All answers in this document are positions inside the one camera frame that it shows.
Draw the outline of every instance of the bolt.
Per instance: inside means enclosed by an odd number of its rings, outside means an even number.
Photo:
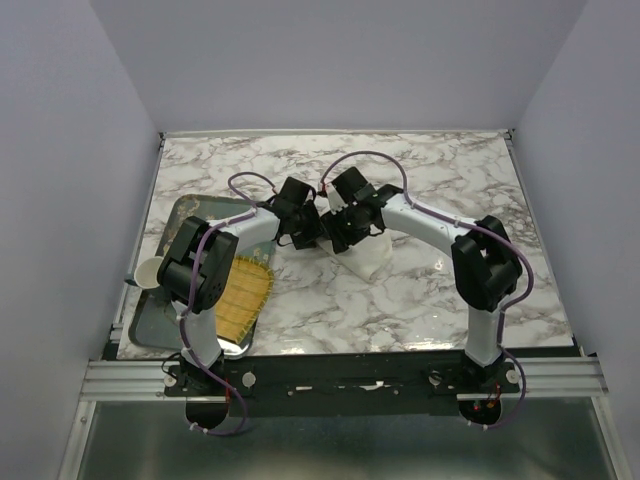
[[[253,372],[247,372],[242,376],[242,384],[247,388],[251,388],[256,384],[256,376]]]
[[[173,387],[176,383],[178,383],[177,380],[171,375],[165,375],[163,382],[165,387]]]
[[[430,375],[429,376],[429,383],[431,385],[433,385],[434,387],[437,387],[438,385],[440,385],[441,381],[438,377],[436,377],[435,375]]]
[[[505,376],[507,377],[507,382],[514,385],[520,380],[520,375],[515,370],[509,370]]]

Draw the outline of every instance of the white wall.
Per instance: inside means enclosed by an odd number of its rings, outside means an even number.
[[[516,132],[571,326],[640,478],[640,2],[590,0]]]
[[[159,143],[85,0],[0,15],[0,476],[57,475]]]
[[[92,0],[165,131],[513,127],[584,0]]]

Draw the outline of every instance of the cable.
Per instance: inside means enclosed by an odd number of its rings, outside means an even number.
[[[267,182],[271,186],[271,191],[273,193],[278,193],[278,191],[276,190],[275,184],[271,180],[269,180],[267,177],[265,177],[264,175],[262,175],[260,173],[256,173],[256,172],[238,172],[238,173],[234,173],[233,175],[231,175],[227,179],[227,185],[229,185],[229,188],[231,189],[231,191],[233,193],[235,193],[236,195],[241,197],[243,200],[246,200],[247,202],[249,202],[249,205],[251,205],[252,207],[255,208],[257,202],[255,200],[253,200],[251,197],[249,197],[249,195],[247,195],[246,193],[240,191],[236,186],[233,185],[233,180],[235,180],[238,177],[245,177],[245,176],[248,176],[248,175],[251,175],[253,177],[258,177],[258,178],[264,180],[265,182]]]
[[[483,425],[482,426],[483,430],[495,430],[496,428],[504,427],[508,423],[511,423],[513,419],[516,418],[516,416],[520,412],[520,409],[524,404],[524,399],[527,396],[527,376],[524,374],[524,368],[522,367],[522,364],[506,348],[504,347],[501,347],[501,348],[504,356],[507,357],[509,360],[511,360],[513,364],[516,366],[516,368],[518,369],[518,371],[520,372],[520,379],[522,380],[522,388],[520,389],[520,397],[518,397],[518,402],[516,403],[516,406],[513,407],[513,409],[509,412],[509,414],[505,418],[501,418],[497,423],[494,423],[493,425]]]
[[[487,230],[486,228],[480,227],[478,225],[475,225],[473,223],[467,223],[467,222],[461,222],[459,220],[456,220],[454,218],[448,217],[447,215],[443,215],[439,212],[436,212],[434,210],[431,210],[430,208],[424,206],[424,205],[420,205],[419,203],[417,203],[416,201],[411,199],[411,196],[409,195],[409,179],[407,178],[407,172],[404,169],[404,167],[400,164],[400,162],[398,162],[398,160],[396,160],[395,158],[393,158],[391,155],[387,155],[386,153],[382,153],[382,152],[376,152],[373,150],[359,150],[356,152],[351,152],[351,153],[347,153],[346,155],[343,155],[342,157],[338,158],[335,162],[333,162],[331,165],[329,165],[329,168],[327,168],[327,170],[322,174],[322,177],[320,178],[320,185],[321,185],[321,191],[325,191],[326,189],[326,183],[325,180],[327,178],[327,175],[329,175],[329,172],[331,172],[331,170],[333,170],[333,168],[338,165],[339,163],[342,163],[343,161],[345,161],[348,158],[354,157],[356,155],[373,155],[373,156],[377,156],[377,157],[382,157],[388,161],[390,161],[391,163],[393,163],[396,167],[398,167],[398,170],[400,170],[400,175],[402,175],[402,191],[403,191],[403,195],[405,200],[407,201],[407,203],[409,205],[411,205],[412,208],[415,208],[416,210],[425,213],[426,215],[429,215],[433,218],[436,218],[438,220],[441,220],[443,222],[449,223],[451,225],[454,226],[460,226],[463,228],[467,228],[469,230],[474,230],[476,232],[479,232],[483,235],[488,236],[489,238],[492,238],[493,240],[501,243],[502,245],[504,245],[505,247],[507,247],[509,250],[511,250],[517,257],[518,259],[522,262],[522,264],[524,265],[525,270],[527,271],[527,288],[525,289],[524,293],[522,293],[522,295],[509,300],[508,302],[506,302],[504,305],[502,305],[500,307],[500,312],[498,315],[498,345],[500,346],[500,348],[502,349],[502,352],[504,354],[505,357],[509,358],[514,364],[515,366],[518,368],[518,370],[520,371],[520,376],[522,377],[522,392],[520,394],[520,399],[518,400],[517,405],[514,407],[513,411],[509,414],[509,416],[504,420],[504,421],[500,421],[494,425],[488,426],[487,428],[497,428],[498,426],[501,426],[505,423],[507,423],[508,421],[511,420],[511,418],[513,418],[513,413],[516,412],[521,408],[521,404],[524,401],[524,398],[526,396],[526,378],[525,378],[525,374],[524,374],[524,369],[522,368],[522,365],[520,365],[520,363],[518,362],[518,360],[511,355],[503,346],[502,346],[502,339],[503,339],[503,335],[504,335],[504,323],[505,323],[505,314],[506,314],[506,310],[510,307],[512,307],[513,305],[520,303],[522,300],[524,300],[525,298],[527,298],[531,292],[533,291],[533,284],[534,284],[534,274],[533,274],[533,268],[531,267],[531,264],[529,263],[529,261],[527,260],[527,258],[524,256],[524,254],[515,246],[513,245],[511,242],[509,242],[508,240],[505,240],[504,238],[502,238],[500,235]]]
[[[172,353],[167,358],[165,358],[162,361],[162,364],[160,365],[160,370],[162,370],[166,375],[169,375],[170,377],[173,377],[173,379],[175,379],[175,380],[177,380],[178,378],[173,373],[171,373],[169,370],[165,370],[164,366],[167,364],[167,362],[170,362],[174,358],[178,358],[180,355],[181,355],[180,352]]]

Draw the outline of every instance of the gray tray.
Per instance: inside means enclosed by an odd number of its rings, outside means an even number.
[[[249,210],[249,204],[244,200],[207,195],[185,195],[180,197],[173,205],[156,255],[164,256],[166,254],[180,225],[191,215],[214,220],[239,215],[247,210]],[[238,254],[253,257],[268,265],[274,250],[275,242],[272,241],[259,243],[242,252],[238,252]],[[181,348],[182,342],[180,341],[178,327],[174,324],[175,317],[176,312],[167,300],[155,298],[149,295],[148,292],[142,292],[129,327],[129,338],[131,338],[132,343],[142,347],[177,351]],[[225,354],[227,356],[244,354],[251,345],[254,329],[255,324],[241,345],[234,345],[221,339]]]

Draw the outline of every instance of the marble table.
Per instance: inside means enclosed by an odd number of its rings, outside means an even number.
[[[185,194],[232,196],[227,178],[253,170],[281,185],[289,175],[317,182],[326,167],[354,150],[379,150],[407,169],[409,190],[451,213],[500,218],[535,270],[535,289],[509,310],[507,347],[571,345],[571,331],[545,262],[522,188],[501,132],[275,135],[168,138],[153,191],[139,259],[152,256],[174,202]],[[374,185],[401,185],[396,167],[358,157]],[[256,199],[269,189],[239,181]],[[452,349],[464,345],[467,306],[458,296],[451,261],[419,240],[394,232],[393,258],[366,283],[320,249],[278,248],[273,292],[258,320],[251,355]],[[519,282],[523,289],[524,279]],[[129,287],[118,358],[161,358],[168,352],[131,343],[128,327],[140,290]]]

